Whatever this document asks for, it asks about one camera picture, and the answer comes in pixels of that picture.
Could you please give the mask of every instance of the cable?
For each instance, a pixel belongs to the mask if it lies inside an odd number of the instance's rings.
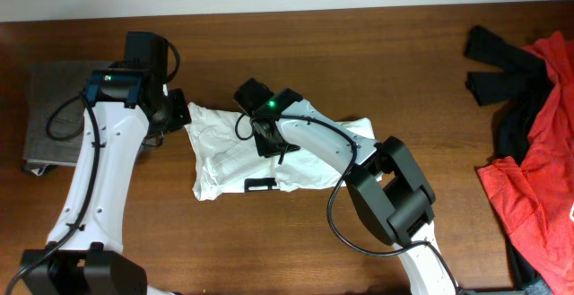
[[[62,112],[62,110],[64,110],[65,107],[67,107],[68,105],[70,105],[71,103],[73,103],[74,101],[80,99],[80,96],[75,96],[73,98],[71,98],[70,100],[64,102],[60,107],[58,107],[56,109],[56,111],[54,111],[54,113],[52,113],[52,115],[48,118],[48,122],[46,123],[46,135],[50,138],[53,139],[55,141],[59,141],[59,142],[63,142],[63,141],[68,141],[72,138],[75,138],[77,135],[81,134],[83,131],[83,121],[80,124],[80,127],[78,127],[78,129],[76,131],[74,131],[73,133],[69,134],[69,135],[65,135],[62,137],[57,137],[54,136],[52,134],[52,132],[50,131],[50,128],[52,127],[52,122],[54,121],[54,119],[56,118],[56,116]]]
[[[4,295],[10,295],[16,283],[26,277],[32,270],[34,270],[39,265],[42,265],[46,260],[48,260],[54,253],[57,252],[59,248],[61,248],[73,235],[76,231],[80,229],[80,226],[83,221],[83,217],[85,216],[86,212],[88,211],[88,206],[90,205],[91,195],[93,193],[93,188],[96,182],[96,175],[98,174],[98,164],[100,163],[100,131],[98,130],[98,121],[96,120],[96,116],[91,109],[90,104],[88,103],[85,96],[80,92],[78,97],[82,99],[83,105],[88,110],[88,115],[90,116],[91,126],[93,127],[93,138],[94,142],[93,148],[93,163],[91,165],[91,174],[90,174],[90,181],[88,182],[88,189],[86,191],[86,196],[83,199],[82,208],[78,213],[78,217],[76,218],[75,222],[70,226],[70,230],[54,245],[52,248],[40,259],[37,259],[35,262],[31,263],[30,265],[22,268],[20,272],[18,272],[8,283],[6,287],[6,291]]]
[[[181,56],[179,56],[179,52],[176,49],[175,45],[171,44],[169,41],[167,42],[168,46],[171,48],[171,51],[173,52],[173,56],[176,58],[176,67],[173,69],[173,71],[171,71],[170,75],[168,75],[164,84],[171,82],[171,80],[173,80],[173,78],[176,77],[176,74],[179,71],[179,66],[181,65]]]
[[[249,123],[251,124],[251,134],[247,137],[241,137],[239,135],[239,121],[241,121],[241,119],[243,119],[243,117],[245,116],[245,114],[241,114],[241,116],[239,116],[239,118],[237,119],[237,121],[235,122],[235,135],[240,139],[240,140],[249,140],[251,139],[251,137],[253,137],[253,135],[255,134],[255,128],[253,127],[253,118],[249,121]]]
[[[239,117],[237,124],[235,125],[235,129],[236,129],[236,134],[237,134],[237,126],[239,121],[241,120],[241,118],[245,116],[245,115],[241,115],[241,117]],[[351,145],[351,152],[352,152],[352,157],[351,160],[349,161],[349,165],[347,166],[347,168],[344,170],[343,175],[341,175],[341,178],[339,178],[339,180],[337,181],[337,183],[335,184],[335,187],[333,188],[333,192],[331,193],[331,196],[329,196],[329,201],[327,203],[326,206],[326,219],[329,223],[329,227],[331,228],[331,230],[333,231],[333,233],[347,246],[349,246],[351,249],[358,251],[364,255],[367,256],[376,256],[376,257],[391,257],[391,256],[398,256],[401,255],[415,247],[419,247],[419,246],[426,246],[429,247],[430,250],[434,253],[434,255],[439,259],[440,264],[442,265],[442,267],[444,268],[444,270],[447,272],[448,278],[450,278],[450,281],[452,282],[452,285],[454,287],[454,291],[455,294],[458,294],[460,292],[460,288],[457,285],[457,281],[455,280],[454,275],[452,274],[452,272],[450,272],[450,269],[448,269],[447,263],[445,262],[444,258],[442,257],[442,255],[440,254],[440,252],[429,242],[429,241],[414,241],[413,243],[411,243],[410,245],[406,246],[406,247],[402,247],[398,250],[394,250],[394,251],[387,251],[387,252],[375,252],[375,251],[370,251],[367,249],[363,249],[359,246],[356,246],[355,244],[353,244],[351,241],[349,241],[347,238],[345,238],[341,232],[339,232],[339,230],[336,228],[335,226],[335,222],[333,221],[333,204],[335,203],[335,199],[337,196],[337,193],[339,192],[339,189],[341,188],[341,185],[344,182],[344,179],[347,177],[347,175],[349,174],[349,172],[351,172],[352,166],[355,164],[355,161],[357,161],[357,153],[358,153],[358,148],[357,148],[357,143],[351,138],[349,137],[349,135],[347,135],[345,132],[343,132],[341,129],[332,126],[324,121],[321,120],[317,120],[313,117],[304,117],[304,116],[276,116],[276,115],[269,115],[269,116],[257,116],[257,117],[252,117],[250,119],[250,123],[251,123],[251,127],[254,128],[253,122],[258,120],[258,119],[274,119],[274,120],[278,120],[278,119],[291,119],[291,120],[301,120],[301,121],[305,121],[308,123],[315,123],[315,124],[319,124],[321,126],[324,126],[332,131],[334,131],[335,133],[339,134],[340,136],[342,136],[342,138],[344,138],[344,140],[346,140],[349,145]],[[255,130],[253,130],[253,132],[251,133],[251,135],[249,136],[252,137],[254,134]]]

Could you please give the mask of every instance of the wooden table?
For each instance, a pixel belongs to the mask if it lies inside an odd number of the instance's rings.
[[[519,46],[554,30],[572,38],[573,11],[561,2],[0,24],[0,284],[22,250],[43,247],[74,172],[19,172],[25,66],[120,59],[126,32],[149,30],[178,47],[183,64],[171,86],[187,101],[238,110],[234,91],[255,77],[272,90],[293,88],[332,119],[368,117],[379,140],[402,139],[437,195],[436,234],[457,280],[511,287],[504,238],[474,172],[489,163],[501,105],[479,108],[465,88],[466,72],[489,69],[463,58],[466,33],[481,24]],[[181,131],[135,165],[125,255],[153,285],[192,294],[408,291],[398,259],[362,256],[329,230],[329,189],[198,202],[195,164]],[[335,221],[361,246],[388,249],[362,227],[346,192]]]

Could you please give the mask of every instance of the black fabric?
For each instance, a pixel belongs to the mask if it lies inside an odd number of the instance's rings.
[[[515,100],[497,128],[495,156],[512,156],[520,165],[530,148],[528,133],[536,115],[548,99],[552,83],[546,63],[523,49],[507,44],[504,39],[476,26],[470,31],[465,56],[475,61],[500,67],[504,72],[471,72],[466,87],[479,105]],[[516,285],[526,289],[542,279],[507,239],[508,254]]]

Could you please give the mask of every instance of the red fabric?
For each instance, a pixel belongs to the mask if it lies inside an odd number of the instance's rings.
[[[478,174],[514,247],[555,294],[574,294],[574,41],[556,32],[525,49],[546,61],[555,86],[522,165],[507,157]]]

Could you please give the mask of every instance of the white cloth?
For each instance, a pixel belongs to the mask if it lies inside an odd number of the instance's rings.
[[[189,104],[191,124],[186,126],[196,153],[197,179],[194,194],[200,201],[214,200],[221,193],[244,192],[246,178],[275,178],[282,191],[296,188],[321,189],[335,185],[341,174],[306,150],[288,152],[283,164],[257,154],[255,139],[241,141],[235,135],[240,113],[210,110]],[[339,123],[364,137],[374,138],[370,120]],[[249,135],[248,118],[239,123],[239,134]]]

